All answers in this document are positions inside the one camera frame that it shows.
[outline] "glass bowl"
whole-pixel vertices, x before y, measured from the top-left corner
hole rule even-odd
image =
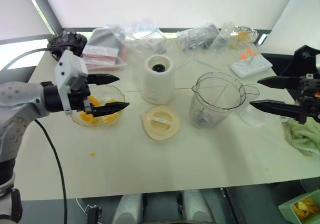
[[[99,106],[103,106],[106,103],[112,102],[112,101],[120,101],[124,102],[125,97],[124,94],[121,93],[121,91],[113,86],[113,85],[89,85],[91,96],[94,96],[99,101]],[[88,122],[84,121],[81,117],[81,114],[83,111],[73,111],[71,115],[71,119],[82,126],[86,127],[98,127],[102,125],[112,125],[116,123],[116,121],[119,119],[118,114],[120,112],[117,112],[118,114],[114,115],[111,117],[111,115],[108,116],[100,116],[100,117],[95,117],[94,121]]]

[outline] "white table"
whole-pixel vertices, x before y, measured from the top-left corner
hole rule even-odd
[[[177,61],[179,57],[168,53]],[[141,98],[137,66],[143,60],[128,53],[128,66],[112,72],[120,77],[115,86],[130,105],[111,127],[89,129],[75,124],[64,113],[40,119],[56,146],[65,176],[68,198],[128,193],[226,187],[309,178],[320,175],[319,157],[305,157],[284,139],[279,118],[262,128],[244,124],[232,115],[212,130],[200,130],[189,121],[192,87],[198,77],[214,69],[191,60],[176,71],[175,97],[168,103],[180,116],[180,131],[157,142],[145,133],[140,115],[153,104]],[[53,81],[56,61],[46,53],[30,82]],[[270,89],[257,80],[272,70],[242,80],[255,84],[259,99],[292,103],[285,90]],[[16,160],[15,186],[23,200],[62,198],[61,179],[52,150],[31,123]]]

